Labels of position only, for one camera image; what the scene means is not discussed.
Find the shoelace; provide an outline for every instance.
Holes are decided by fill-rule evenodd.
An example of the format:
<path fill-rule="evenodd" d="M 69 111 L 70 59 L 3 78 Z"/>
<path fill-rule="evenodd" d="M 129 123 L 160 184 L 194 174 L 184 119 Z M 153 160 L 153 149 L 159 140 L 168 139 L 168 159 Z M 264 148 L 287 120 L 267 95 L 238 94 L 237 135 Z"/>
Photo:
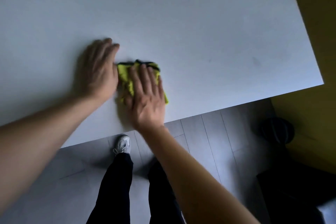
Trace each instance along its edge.
<path fill-rule="evenodd" d="M 118 153 L 124 153 L 125 151 L 126 151 L 126 145 L 121 146 L 121 150 L 120 150 L 120 152 L 118 152 L 116 148 L 113 149 L 113 152 L 114 152 L 115 154 L 118 154 Z"/>

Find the hand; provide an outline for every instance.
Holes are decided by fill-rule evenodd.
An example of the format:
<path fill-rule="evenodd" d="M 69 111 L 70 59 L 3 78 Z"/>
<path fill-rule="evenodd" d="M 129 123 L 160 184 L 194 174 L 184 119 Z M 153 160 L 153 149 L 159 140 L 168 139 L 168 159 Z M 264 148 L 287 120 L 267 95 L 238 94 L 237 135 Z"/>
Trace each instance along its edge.
<path fill-rule="evenodd" d="M 118 85 L 118 69 L 114 64 L 119 44 L 112 39 L 96 40 L 85 51 L 84 79 L 85 94 L 102 102 L 109 99 Z"/>
<path fill-rule="evenodd" d="M 144 64 L 139 69 L 140 78 L 134 66 L 129 74 L 133 81 L 134 98 L 128 93 L 125 103 L 133 127 L 143 133 L 164 126 L 166 103 L 161 77 L 157 84 L 153 69 L 146 68 Z"/>

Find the wooden floor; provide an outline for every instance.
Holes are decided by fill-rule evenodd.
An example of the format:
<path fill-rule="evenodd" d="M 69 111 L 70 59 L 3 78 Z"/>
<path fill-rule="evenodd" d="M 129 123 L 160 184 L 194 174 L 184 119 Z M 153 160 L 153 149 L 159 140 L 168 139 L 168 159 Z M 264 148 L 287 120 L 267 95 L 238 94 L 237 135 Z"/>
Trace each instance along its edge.
<path fill-rule="evenodd" d="M 271 116 L 271 102 L 264 99 L 166 123 L 176 140 L 262 223 L 270 221 L 256 175 L 270 167 L 274 152 L 256 131 Z M 153 154 L 139 133 L 126 134 L 131 138 L 134 162 L 131 223 L 149 223 L 149 182 L 144 172 Z M 111 163 L 116 137 L 60 149 L 0 223 L 86 223 Z"/>

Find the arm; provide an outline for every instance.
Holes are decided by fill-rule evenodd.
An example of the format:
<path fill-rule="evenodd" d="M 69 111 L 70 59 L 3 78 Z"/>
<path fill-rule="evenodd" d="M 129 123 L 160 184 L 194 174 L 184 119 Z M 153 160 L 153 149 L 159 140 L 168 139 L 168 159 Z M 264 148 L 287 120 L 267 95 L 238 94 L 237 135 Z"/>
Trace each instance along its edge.
<path fill-rule="evenodd" d="M 135 90 L 134 99 L 126 97 L 131 121 L 165 170 L 187 223 L 259 223 L 164 127 L 161 78 L 157 85 L 145 66 L 140 78 L 134 69 L 130 75 Z"/>
<path fill-rule="evenodd" d="M 0 127 L 0 214 L 29 188 L 80 123 L 115 92 L 118 48 L 110 38 L 87 48 L 81 96 Z"/>

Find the forearm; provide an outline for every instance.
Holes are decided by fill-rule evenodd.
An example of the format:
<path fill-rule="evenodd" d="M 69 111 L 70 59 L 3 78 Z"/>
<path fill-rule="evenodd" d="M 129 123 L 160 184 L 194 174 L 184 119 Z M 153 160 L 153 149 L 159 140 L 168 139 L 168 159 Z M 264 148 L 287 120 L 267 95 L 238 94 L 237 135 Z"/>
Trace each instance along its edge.
<path fill-rule="evenodd" d="M 74 98 L 0 127 L 0 212 L 26 190 L 101 103 Z"/>
<path fill-rule="evenodd" d="M 188 223 L 258 223 L 166 128 L 142 135 L 165 170 Z"/>

